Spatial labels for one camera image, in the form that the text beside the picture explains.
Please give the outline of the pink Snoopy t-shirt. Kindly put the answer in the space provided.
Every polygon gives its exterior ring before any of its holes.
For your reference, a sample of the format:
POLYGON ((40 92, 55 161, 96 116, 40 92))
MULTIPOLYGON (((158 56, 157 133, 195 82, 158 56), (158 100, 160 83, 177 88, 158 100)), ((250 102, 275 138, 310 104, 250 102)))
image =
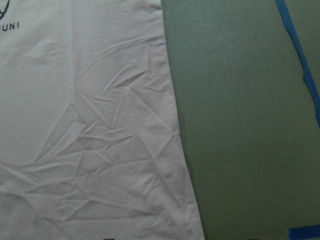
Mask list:
POLYGON ((0 237, 204 239, 161 1, 1 1, 0 237))

